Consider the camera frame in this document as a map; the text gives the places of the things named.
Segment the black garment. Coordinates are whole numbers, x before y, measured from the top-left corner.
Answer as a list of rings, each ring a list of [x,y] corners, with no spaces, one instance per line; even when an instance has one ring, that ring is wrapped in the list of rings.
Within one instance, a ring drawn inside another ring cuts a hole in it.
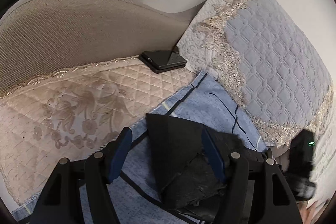
[[[265,155],[248,149],[235,134],[217,132],[201,123],[160,114],[146,114],[151,168],[161,203],[168,209],[212,222],[226,184],[214,175],[201,134],[206,129],[221,152],[238,152],[251,166]]]

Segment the blue checked bed sheet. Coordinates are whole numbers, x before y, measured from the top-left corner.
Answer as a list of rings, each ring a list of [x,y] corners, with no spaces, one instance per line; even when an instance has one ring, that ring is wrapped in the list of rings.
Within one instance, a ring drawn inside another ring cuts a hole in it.
[[[152,114],[168,114],[170,117],[201,123],[219,132],[235,134],[247,148],[266,151],[266,145],[250,117],[219,83],[204,72],[162,102]],[[130,128],[137,145],[129,152],[122,170],[146,194],[158,199],[150,166],[149,139],[144,135],[146,119],[141,118]]]

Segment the beige floral quilted bedspread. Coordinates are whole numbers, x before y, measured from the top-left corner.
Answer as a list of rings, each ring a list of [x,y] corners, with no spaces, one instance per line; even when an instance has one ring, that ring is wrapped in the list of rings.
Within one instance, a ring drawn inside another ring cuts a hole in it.
[[[62,157],[84,159],[195,78],[160,74],[137,57],[35,79],[1,99],[1,173],[22,204],[40,191]]]

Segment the black smartphone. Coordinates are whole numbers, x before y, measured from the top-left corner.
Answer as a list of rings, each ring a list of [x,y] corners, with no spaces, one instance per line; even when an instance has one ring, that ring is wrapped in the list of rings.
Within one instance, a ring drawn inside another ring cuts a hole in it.
[[[154,73],[184,68],[187,60],[174,50],[144,51],[138,57]]]

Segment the blue quilted lace pillow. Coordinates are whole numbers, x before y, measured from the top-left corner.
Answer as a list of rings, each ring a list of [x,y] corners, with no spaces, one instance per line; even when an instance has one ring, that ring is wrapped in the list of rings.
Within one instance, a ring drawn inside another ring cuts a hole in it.
[[[206,0],[177,44],[192,72],[207,71],[280,150],[315,134],[315,201],[335,192],[335,91],[313,44],[276,0]]]

